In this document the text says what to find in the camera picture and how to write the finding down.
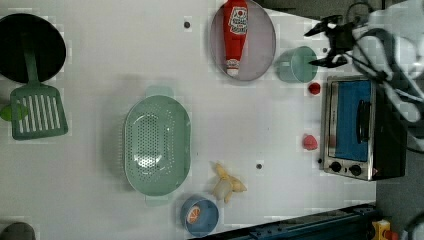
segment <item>colander handle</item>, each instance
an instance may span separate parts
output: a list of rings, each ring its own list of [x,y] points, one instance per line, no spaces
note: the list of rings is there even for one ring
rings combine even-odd
[[[165,196],[147,196],[145,195],[146,205],[149,207],[158,207],[167,205],[172,199],[172,193],[169,193]]]
[[[170,87],[158,85],[153,85],[146,89],[146,98],[156,95],[174,98],[174,91]]]

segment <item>ketchup label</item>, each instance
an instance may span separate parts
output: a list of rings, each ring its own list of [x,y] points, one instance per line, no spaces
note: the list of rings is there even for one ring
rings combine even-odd
[[[239,68],[240,61],[237,59],[229,59],[227,60],[227,68]]]
[[[231,12],[230,32],[237,35],[244,35],[247,33],[247,9],[245,7],[233,7]]]

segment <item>red ball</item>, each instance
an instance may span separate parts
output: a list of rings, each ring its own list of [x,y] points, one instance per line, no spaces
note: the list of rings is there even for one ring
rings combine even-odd
[[[308,135],[303,139],[303,148],[306,150],[315,150],[318,148],[318,142],[312,135]]]
[[[311,83],[308,90],[312,95],[317,95],[321,92],[321,85],[319,83]]]

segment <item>toaster oven window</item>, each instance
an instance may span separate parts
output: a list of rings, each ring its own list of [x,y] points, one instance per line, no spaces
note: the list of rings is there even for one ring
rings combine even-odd
[[[369,119],[364,126],[364,104],[371,101],[371,82],[346,81],[332,84],[329,155],[354,161],[368,160],[368,142],[364,130],[369,129]]]

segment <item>spatula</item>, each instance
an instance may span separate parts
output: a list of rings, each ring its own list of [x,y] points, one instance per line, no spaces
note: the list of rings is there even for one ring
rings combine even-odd
[[[28,84],[10,94],[12,107],[12,136],[28,140],[64,135],[68,132],[65,112],[59,91],[38,80],[34,46],[28,33],[21,34]],[[19,106],[28,109],[25,118],[19,118]]]

